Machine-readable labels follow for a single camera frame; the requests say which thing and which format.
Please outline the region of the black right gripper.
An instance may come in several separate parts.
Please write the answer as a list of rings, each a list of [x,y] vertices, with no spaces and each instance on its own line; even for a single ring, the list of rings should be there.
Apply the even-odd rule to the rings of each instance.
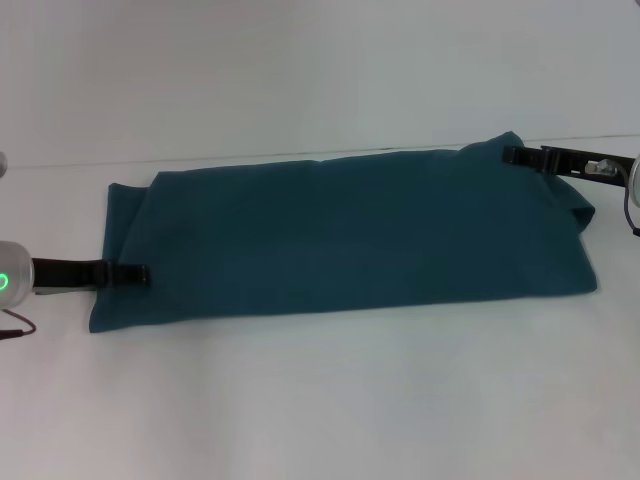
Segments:
[[[603,153],[542,146],[505,146],[505,164],[526,167],[540,173],[624,187],[631,175],[634,159]]]

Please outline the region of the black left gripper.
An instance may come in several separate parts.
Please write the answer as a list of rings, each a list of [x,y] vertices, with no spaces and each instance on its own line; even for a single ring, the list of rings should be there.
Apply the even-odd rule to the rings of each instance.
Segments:
[[[98,288],[147,287],[151,276],[147,266],[113,261],[69,261],[33,259],[36,295],[50,295]]]

